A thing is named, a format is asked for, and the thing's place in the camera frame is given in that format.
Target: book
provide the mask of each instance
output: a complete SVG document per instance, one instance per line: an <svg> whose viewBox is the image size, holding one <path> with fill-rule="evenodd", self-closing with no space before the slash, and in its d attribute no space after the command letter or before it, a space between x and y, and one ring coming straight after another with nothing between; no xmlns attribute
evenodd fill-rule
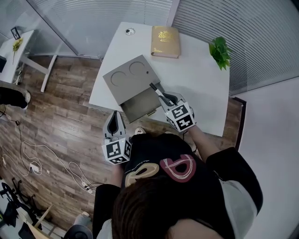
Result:
<svg viewBox="0 0 299 239"><path fill-rule="evenodd" d="M181 54L179 33L176 28L153 26L151 55L178 58Z"/></svg>

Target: black and white shirt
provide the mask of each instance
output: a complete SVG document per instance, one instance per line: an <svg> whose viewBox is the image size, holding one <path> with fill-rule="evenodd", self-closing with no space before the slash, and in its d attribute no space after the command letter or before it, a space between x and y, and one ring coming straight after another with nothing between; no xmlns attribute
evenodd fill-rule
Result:
<svg viewBox="0 0 299 239"><path fill-rule="evenodd" d="M134 136L122 188L139 178L157 176L167 176L178 188L183 187L188 218L212 228L224 239L244 238L263 204L256 176L235 148L211 155L204 163L176 135ZM97 188L94 238L112 238L109 219L120 190L110 184Z"/></svg>

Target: white desk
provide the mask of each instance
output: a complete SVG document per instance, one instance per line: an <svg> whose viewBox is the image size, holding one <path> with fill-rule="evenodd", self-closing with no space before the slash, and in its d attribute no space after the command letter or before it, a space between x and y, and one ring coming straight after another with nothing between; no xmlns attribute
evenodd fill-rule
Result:
<svg viewBox="0 0 299 239"><path fill-rule="evenodd" d="M8 41L6 41L2 44L2 46L0 48L0 56L3 56L4 58L6 58L7 62L4 66L3 71L0 73L0 80L8 82L8 83L12 83L14 80L14 75L15 75L16 69L18 67L18 64L21 61L21 62L25 63L26 65L29 65L29 66L35 68L36 70L45 74L45 78L43 80L43 85L41 88L41 92L44 92L44 89L46 87L52 66L55 62L57 55L53 56L48 68L44 68L43 66L28 59L23 53L24 53L24 50L25 50L28 42L30 41L33 33L34 33L34 30L26 32L21 35L21 38L23 38L23 42L15 54L13 52L13 43L15 42L14 38L9 39Z"/></svg>
<svg viewBox="0 0 299 239"><path fill-rule="evenodd" d="M128 28L134 28L135 34L126 35ZM89 103L122 111L103 75L144 55L165 91L180 93L194 109L198 126L206 133L222 136L228 106L229 68L219 69L210 56L207 43L184 34L180 34L180 42L181 55L178 59L152 56L151 26L122 22L100 67ZM162 107L149 118L166 122Z"/></svg>

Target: white cube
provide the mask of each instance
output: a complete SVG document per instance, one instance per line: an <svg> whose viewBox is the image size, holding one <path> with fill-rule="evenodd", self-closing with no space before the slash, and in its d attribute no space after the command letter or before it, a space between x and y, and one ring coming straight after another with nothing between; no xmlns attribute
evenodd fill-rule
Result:
<svg viewBox="0 0 299 239"><path fill-rule="evenodd" d="M120 164L130 160L131 148L128 137L102 145L106 161Z"/></svg>
<svg viewBox="0 0 299 239"><path fill-rule="evenodd" d="M165 113L165 115L171 126L179 132L182 132L196 124L187 102L169 110Z"/></svg>

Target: dark hair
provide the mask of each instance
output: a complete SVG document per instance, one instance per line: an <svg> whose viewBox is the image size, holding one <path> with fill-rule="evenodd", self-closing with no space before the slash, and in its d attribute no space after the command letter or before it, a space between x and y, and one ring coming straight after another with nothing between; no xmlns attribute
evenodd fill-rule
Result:
<svg viewBox="0 0 299 239"><path fill-rule="evenodd" d="M164 239L183 218L178 184L164 176L143 178L118 195L112 213L113 239Z"/></svg>

